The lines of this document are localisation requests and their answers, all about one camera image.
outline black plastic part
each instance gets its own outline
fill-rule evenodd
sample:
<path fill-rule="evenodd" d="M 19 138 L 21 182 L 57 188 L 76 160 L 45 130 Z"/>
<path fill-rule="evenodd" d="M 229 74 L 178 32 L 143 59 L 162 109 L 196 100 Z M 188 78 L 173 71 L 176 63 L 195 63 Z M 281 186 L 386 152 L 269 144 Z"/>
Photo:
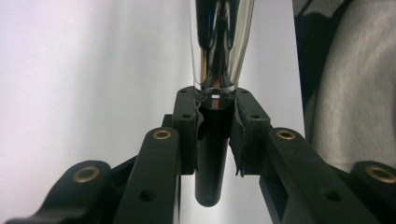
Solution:
<path fill-rule="evenodd" d="M 375 161 L 355 163 L 352 189 L 382 223 L 396 223 L 396 170 Z"/>
<path fill-rule="evenodd" d="M 172 128 L 146 134 L 114 224 L 178 223 L 178 141 L 178 133 Z"/>
<path fill-rule="evenodd" d="M 271 119 L 247 90 L 238 89 L 230 137 L 237 172 L 244 175 L 260 175 L 263 161 L 262 136 L 271 129 Z"/>
<path fill-rule="evenodd" d="M 280 137 L 279 131 L 291 133 L 284 134 L 290 139 Z M 274 223 L 379 223 L 297 132 L 271 130 L 266 152 L 288 198 L 283 212 L 271 213 Z M 275 194 L 269 187 L 263 188 L 264 178 L 261 183 L 265 201 L 269 208 L 276 207 Z"/>
<path fill-rule="evenodd" d="M 201 107 L 200 112 L 204 122 L 198 131 L 195 198 L 208 207 L 215 205 L 221 195 L 233 107 L 222 110 Z"/>
<path fill-rule="evenodd" d="M 172 128 L 180 134 L 181 174 L 192 175 L 195 171 L 195 98 L 194 88 L 187 87 L 177 92 Z"/>
<path fill-rule="evenodd" d="M 80 172 L 81 176 L 93 176 L 92 167 L 96 167 L 99 173 L 92 180 L 77 182 L 75 175 L 87 167 L 90 168 Z M 62 175 L 34 215 L 15 218 L 7 224 L 100 223 L 112 192 L 110 167 L 102 161 L 84 161 L 72 166 Z"/>
<path fill-rule="evenodd" d="M 173 117 L 173 115 L 171 115 L 171 114 L 164 115 L 163 116 L 163 124 L 161 124 L 161 127 L 172 128 L 172 117 Z"/>

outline gray fabric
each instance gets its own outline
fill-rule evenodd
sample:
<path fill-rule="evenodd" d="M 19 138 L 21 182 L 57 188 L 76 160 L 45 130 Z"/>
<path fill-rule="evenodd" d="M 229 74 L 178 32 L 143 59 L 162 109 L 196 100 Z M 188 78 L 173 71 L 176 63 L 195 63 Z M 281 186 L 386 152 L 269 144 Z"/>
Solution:
<path fill-rule="evenodd" d="M 354 1 L 318 90 L 312 144 L 329 164 L 396 167 L 396 1 Z"/>

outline metal spout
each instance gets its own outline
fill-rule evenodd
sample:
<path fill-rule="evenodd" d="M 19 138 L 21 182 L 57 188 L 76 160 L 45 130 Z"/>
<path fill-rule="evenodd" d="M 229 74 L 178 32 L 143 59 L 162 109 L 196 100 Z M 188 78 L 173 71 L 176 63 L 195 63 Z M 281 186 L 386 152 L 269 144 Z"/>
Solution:
<path fill-rule="evenodd" d="M 254 0 L 191 0 L 194 87 L 205 108 L 233 104 L 253 5 Z"/>

